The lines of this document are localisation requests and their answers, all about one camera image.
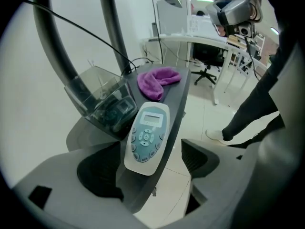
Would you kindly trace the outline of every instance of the white wall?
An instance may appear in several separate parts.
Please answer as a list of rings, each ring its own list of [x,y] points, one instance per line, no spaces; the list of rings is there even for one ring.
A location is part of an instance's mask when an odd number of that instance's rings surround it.
[[[128,56],[141,57],[139,40],[152,35],[152,2],[116,3]],[[52,4],[55,12],[110,41],[100,0],[52,0]],[[78,73],[89,68],[87,59],[120,73],[112,49],[63,21],[56,22]],[[80,114],[63,87],[41,46],[32,7],[23,4],[0,42],[0,165],[10,187],[45,159],[68,151],[66,137]]]

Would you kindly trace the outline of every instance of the black tube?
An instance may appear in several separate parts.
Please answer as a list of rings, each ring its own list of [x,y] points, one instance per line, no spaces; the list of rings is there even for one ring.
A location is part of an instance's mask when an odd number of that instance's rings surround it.
[[[34,0],[52,9],[50,0]],[[61,42],[53,15],[33,7],[35,24],[42,47],[60,80],[67,85],[78,76]]]
[[[118,13],[115,6],[115,1],[101,0],[101,5],[112,46],[128,58],[120,27]],[[114,54],[121,72],[123,72],[124,74],[128,74],[131,71],[129,61],[116,52],[114,52]]]

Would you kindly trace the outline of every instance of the white sneaker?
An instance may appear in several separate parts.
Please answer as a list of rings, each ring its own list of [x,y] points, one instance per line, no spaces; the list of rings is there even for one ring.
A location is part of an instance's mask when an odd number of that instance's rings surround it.
[[[211,140],[217,140],[224,145],[228,145],[230,141],[224,141],[223,132],[221,130],[209,130],[205,131],[206,136]]]
[[[201,67],[202,64],[203,64],[203,63],[202,63],[200,60],[198,60],[198,59],[194,59],[194,61],[193,61],[193,65],[194,65],[194,66]]]

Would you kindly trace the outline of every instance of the leg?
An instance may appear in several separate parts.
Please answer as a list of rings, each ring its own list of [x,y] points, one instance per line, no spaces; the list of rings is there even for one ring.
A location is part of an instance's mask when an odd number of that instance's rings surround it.
[[[199,75],[202,75],[203,72],[204,72],[203,70],[200,70],[199,72],[197,72],[197,71],[192,71],[191,73],[192,73],[192,74],[199,74]]]
[[[233,61],[233,66],[234,66],[234,64],[235,64],[235,62],[236,62],[236,59],[237,59],[237,56],[239,55],[239,53],[234,53],[235,54],[235,58],[234,58],[234,61]]]
[[[193,44],[191,42],[187,42],[187,52],[186,52],[186,65],[185,67],[188,68],[189,67],[189,60],[190,60],[190,57],[193,56]]]
[[[229,66],[230,61],[231,61],[231,57],[232,57],[232,51],[229,50],[228,53],[227,53],[227,56],[224,60],[224,64],[223,64],[222,69],[220,71],[220,74],[219,74],[219,77],[218,77],[217,82],[215,84],[215,87],[213,88],[213,91],[212,91],[212,100],[213,100],[213,103],[215,105],[219,103],[219,100],[218,100],[218,97],[217,97],[217,94],[216,94],[216,88],[218,86],[218,83],[221,81],[222,77],[224,76],[225,72],[228,69],[228,66]]]
[[[235,95],[233,100],[230,102],[229,107],[237,99],[238,95],[242,92],[242,90],[243,90],[244,86],[247,84],[247,81],[249,80],[249,78],[250,78],[249,76],[246,76],[246,79],[244,80],[242,87],[238,90],[237,94]]]
[[[204,78],[204,77],[205,77],[205,75],[202,74],[202,75],[194,82],[194,85],[197,85],[197,83],[198,83],[202,78]]]
[[[264,139],[264,137],[267,136],[269,133],[283,127],[285,127],[285,125],[281,115],[279,114],[276,118],[274,118],[272,121],[269,122],[269,124],[266,126],[264,130],[262,130],[259,134],[255,135],[252,139],[241,144],[234,144],[229,146],[247,148],[251,143],[261,142]]]
[[[206,75],[208,75],[208,76],[210,76],[210,77],[212,77],[212,78],[214,78],[214,79],[216,79],[216,78],[217,78],[217,76],[216,76],[216,75],[212,75],[212,74],[209,74],[209,73],[207,73]]]
[[[180,52],[180,48],[181,48],[181,41],[180,41],[180,43],[179,43],[179,47],[178,47],[178,51],[177,51],[177,61],[176,61],[176,66],[177,66],[177,64],[178,64],[178,61],[179,61],[179,52]]]
[[[233,78],[235,77],[235,75],[236,75],[236,73],[237,73],[238,66],[239,66],[241,60],[242,60],[242,56],[240,55],[240,56],[239,56],[239,59],[238,59],[238,62],[237,62],[237,65],[236,65],[236,67],[235,67],[235,69],[234,69],[234,73],[233,73],[233,75],[232,75],[232,77],[231,77],[231,80],[230,80],[229,84],[228,84],[227,87],[225,88],[224,93],[227,91],[229,85],[231,85],[231,83],[232,83],[232,81],[233,81]]]
[[[215,85],[215,81],[212,80],[212,78],[211,78],[208,74],[207,74],[205,77],[206,77],[207,79],[209,79],[209,81],[212,82],[212,83]]]
[[[230,141],[235,135],[244,130],[252,121],[269,115],[277,108],[269,95],[269,90],[277,79],[267,71],[249,97],[242,103],[229,125],[223,129],[225,141]]]

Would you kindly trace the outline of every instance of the black chair base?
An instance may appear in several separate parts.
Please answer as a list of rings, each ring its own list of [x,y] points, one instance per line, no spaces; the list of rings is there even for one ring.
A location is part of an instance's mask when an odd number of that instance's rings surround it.
[[[216,80],[217,80],[217,77],[215,75],[212,75],[212,74],[209,74],[206,72],[207,71],[207,68],[203,71],[203,70],[200,70],[199,72],[194,72],[192,71],[192,74],[198,74],[200,75],[200,77],[195,81],[194,85],[196,86],[198,84],[198,82],[202,79],[202,78],[207,78],[210,82],[212,82],[214,85],[216,84]]]

